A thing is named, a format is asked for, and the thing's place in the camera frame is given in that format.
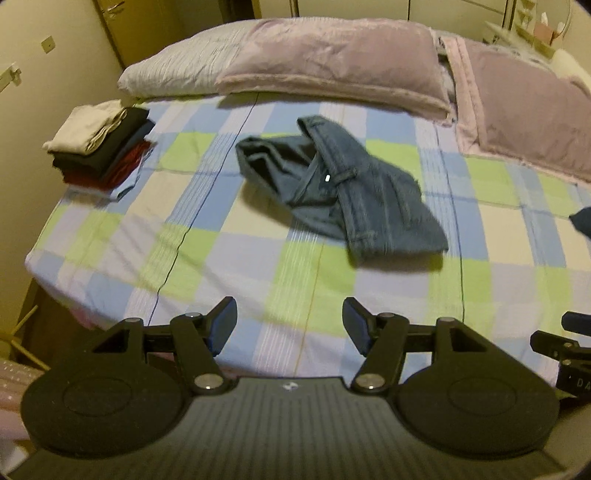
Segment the blue denim jeans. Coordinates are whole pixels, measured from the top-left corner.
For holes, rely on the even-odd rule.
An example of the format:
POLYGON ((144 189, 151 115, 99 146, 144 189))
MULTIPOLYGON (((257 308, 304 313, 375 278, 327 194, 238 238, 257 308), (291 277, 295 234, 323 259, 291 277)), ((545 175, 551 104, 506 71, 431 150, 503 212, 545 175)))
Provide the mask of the blue denim jeans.
POLYGON ((410 173, 373 156, 325 117, 301 117, 297 126, 297 135, 250 136, 236 144, 246 181, 312 232, 345 242, 356 261, 448 250, 410 173))

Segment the dark navy garment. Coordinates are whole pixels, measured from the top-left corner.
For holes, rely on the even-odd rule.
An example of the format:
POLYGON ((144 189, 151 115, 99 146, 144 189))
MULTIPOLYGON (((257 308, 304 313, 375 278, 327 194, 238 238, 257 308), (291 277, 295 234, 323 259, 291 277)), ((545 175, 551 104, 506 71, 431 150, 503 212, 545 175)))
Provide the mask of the dark navy garment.
POLYGON ((591 239, 591 207, 585 207, 569 216, 576 231, 591 239))

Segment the white striped pillow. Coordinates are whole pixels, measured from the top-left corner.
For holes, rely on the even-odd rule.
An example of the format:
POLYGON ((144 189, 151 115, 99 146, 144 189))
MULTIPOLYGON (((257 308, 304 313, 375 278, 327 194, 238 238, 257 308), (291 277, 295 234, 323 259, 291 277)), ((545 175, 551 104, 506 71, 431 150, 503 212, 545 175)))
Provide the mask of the white striped pillow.
POLYGON ((215 80, 235 59, 257 20, 201 31, 128 66, 117 86, 137 99, 214 94, 215 80))

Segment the stack of folded clothes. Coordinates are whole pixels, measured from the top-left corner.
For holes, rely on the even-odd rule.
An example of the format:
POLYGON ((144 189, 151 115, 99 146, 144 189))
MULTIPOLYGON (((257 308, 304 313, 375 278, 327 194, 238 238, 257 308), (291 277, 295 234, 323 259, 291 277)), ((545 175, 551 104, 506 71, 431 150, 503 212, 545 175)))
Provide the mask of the stack of folded clothes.
POLYGON ((119 100, 74 108, 43 149, 73 191, 117 201, 138 179, 153 143, 149 111, 119 100))

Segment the mauve pillow far side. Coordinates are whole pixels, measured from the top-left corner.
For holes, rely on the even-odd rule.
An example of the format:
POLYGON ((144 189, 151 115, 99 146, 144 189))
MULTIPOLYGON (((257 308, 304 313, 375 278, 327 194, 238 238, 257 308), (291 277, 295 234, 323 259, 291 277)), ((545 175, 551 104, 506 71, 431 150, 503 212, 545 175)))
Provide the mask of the mauve pillow far side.
POLYGON ((263 20, 215 87, 370 102, 442 123, 453 117, 433 32, 408 21, 263 20))

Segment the cream padded headboard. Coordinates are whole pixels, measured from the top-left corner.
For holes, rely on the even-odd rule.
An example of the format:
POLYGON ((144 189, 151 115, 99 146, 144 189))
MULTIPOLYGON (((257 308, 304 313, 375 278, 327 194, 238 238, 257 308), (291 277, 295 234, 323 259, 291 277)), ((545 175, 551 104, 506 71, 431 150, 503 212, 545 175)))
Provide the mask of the cream padded headboard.
POLYGON ((564 49, 556 50, 550 67, 559 78, 567 79, 590 97, 591 76, 570 53, 564 49))

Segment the checkered bed sheet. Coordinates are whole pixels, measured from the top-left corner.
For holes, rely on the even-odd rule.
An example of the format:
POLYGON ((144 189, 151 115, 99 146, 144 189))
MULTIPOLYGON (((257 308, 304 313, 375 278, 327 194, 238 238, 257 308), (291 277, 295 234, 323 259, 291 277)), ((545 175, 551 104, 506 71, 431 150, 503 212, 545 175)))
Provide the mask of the checkered bed sheet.
POLYGON ((135 186, 107 202, 68 191, 26 267, 83 324, 149 325, 238 301, 219 362, 238 374, 341 376, 361 356, 342 301, 415 323, 464 321, 547 380, 556 364, 531 334, 560 334, 568 310, 590 309, 590 243, 570 216, 588 188, 522 164, 461 154, 455 130, 404 112, 342 102, 235 96, 154 101, 153 150, 135 186), (356 266, 341 242, 315 235, 245 183, 235 144, 297 134, 297 119, 342 124, 373 155, 408 171, 441 223, 442 256, 356 266))

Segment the mauve pillow near headboard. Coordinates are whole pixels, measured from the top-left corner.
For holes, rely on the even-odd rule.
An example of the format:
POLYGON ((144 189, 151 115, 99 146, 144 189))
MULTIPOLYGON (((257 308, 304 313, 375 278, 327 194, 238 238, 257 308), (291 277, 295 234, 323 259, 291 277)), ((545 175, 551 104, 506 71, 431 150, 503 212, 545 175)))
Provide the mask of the mauve pillow near headboard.
POLYGON ((442 41, 455 80, 462 153, 590 181, 590 90, 583 80, 463 37, 442 41))

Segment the white wardrobe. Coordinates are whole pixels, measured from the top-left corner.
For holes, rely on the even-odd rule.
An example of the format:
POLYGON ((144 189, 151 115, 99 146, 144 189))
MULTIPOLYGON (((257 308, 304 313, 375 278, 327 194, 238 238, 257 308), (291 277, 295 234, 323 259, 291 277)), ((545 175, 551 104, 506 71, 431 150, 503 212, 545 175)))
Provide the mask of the white wardrobe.
POLYGON ((507 26, 508 0, 253 0, 257 18, 335 17, 408 20, 479 40, 487 24, 507 26))

